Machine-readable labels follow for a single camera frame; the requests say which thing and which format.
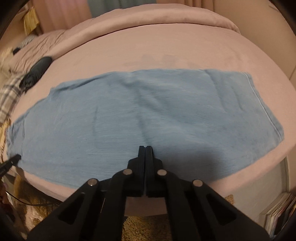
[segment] plaid shirt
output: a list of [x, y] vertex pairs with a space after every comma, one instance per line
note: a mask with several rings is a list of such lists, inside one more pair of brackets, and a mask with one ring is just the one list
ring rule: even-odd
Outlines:
[[10, 117], [13, 107], [17, 104], [22, 91], [19, 88], [22, 75], [12, 76], [0, 89], [0, 124]]

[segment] wire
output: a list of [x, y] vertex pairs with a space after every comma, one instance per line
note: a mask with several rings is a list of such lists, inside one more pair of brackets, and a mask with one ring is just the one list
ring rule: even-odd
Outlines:
[[18, 198], [16, 198], [15, 196], [13, 196], [12, 194], [10, 194], [8, 191], [6, 191], [7, 194], [9, 194], [10, 196], [12, 196], [14, 199], [16, 199], [17, 201], [21, 202], [22, 204], [28, 205], [28, 206], [49, 206], [49, 205], [54, 205], [57, 203], [44, 203], [44, 204], [31, 204], [31, 203], [25, 203], [21, 200], [19, 200]]

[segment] brown rug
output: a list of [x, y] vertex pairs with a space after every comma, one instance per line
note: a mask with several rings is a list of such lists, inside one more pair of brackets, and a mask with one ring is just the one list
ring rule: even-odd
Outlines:
[[[32, 204], [61, 203], [47, 196], [17, 176], [14, 183], [14, 193], [17, 198]], [[233, 195], [226, 197], [231, 204], [234, 203]], [[33, 207], [14, 201], [14, 207], [18, 212], [27, 232], [47, 217], [58, 204], [50, 206]], [[171, 241], [170, 224], [168, 215], [149, 217], [128, 217], [123, 224], [122, 241]]]

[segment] metal screw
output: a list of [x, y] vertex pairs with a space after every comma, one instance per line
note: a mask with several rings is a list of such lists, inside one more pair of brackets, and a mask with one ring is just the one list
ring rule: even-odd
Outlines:
[[94, 178], [89, 179], [89, 180], [87, 181], [87, 184], [90, 185], [90, 186], [94, 186], [94, 185], [96, 185], [97, 183], [98, 183], [98, 181], [97, 181], [96, 179], [94, 179]]
[[160, 175], [160, 176], [165, 176], [165, 175], [167, 174], [167, 171], [164, 170], [164, 169], [159, 169], [159, 170], [157, 171], [157, 174]]
[[128, 168], [127, 168], [127, 169], [124, 169], [124, 170], [123, 170], [123, 174], [124, 174], [124, 175], [130, 175], [130, 174], [132, 174], [132, 173], [133, 173], [133, 171], [132, 171], [131, 169], [128, 169]]
[[203, 185], [202, 180], [196, 179], [193, 181], [193, 185], [196, 187], [201, 187]]

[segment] pink bed sheet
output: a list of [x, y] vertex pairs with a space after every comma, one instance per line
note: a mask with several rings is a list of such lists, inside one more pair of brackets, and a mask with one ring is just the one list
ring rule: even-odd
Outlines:
[[[211, 13], [204, 12], [204, 15], [213, 21], [209, 17]], [[76, 41], [72, 46], [79, 47], [68, 50], [66, 42], [60, 42], [49, 51], [59, 58], [52, 63], [36, 86], [21, 97], [12, 114], [12, 121], [38, 100], [45, 98], [50, 88], [65, 81], [88, 78], [109, 71], [185, 68], [248, 72], [252, 75], [262, 99], [282, 124], [285, 139], [254, 164], [209, 183], [220, 195], [227, 196], [273, 169], [296, 144], [295, 89], [282, 70], [262, 50], [240, 35], [233, 23], [230, 22], [228, 26], [230, 27], [207, 25], [206, 22], [191, 23], [188, 18], [183, 23], [159, 22], [124, 27], [97, 38], [90, 34], [89, 40], [84, 41], [84, 44], [80, 38], [77, 41], [74, 37], [68, 38], [67, 41], [72, 43]], [[60, 200], [65, 200], [75, 191], [20, 169], [17, 172], [39, 190]], [[163, 199], [155, 199], [153, 203], [147, 202], [145, 198], [131, 198], [127, 201], [127, 215], [155, 215], [165, 212]]]

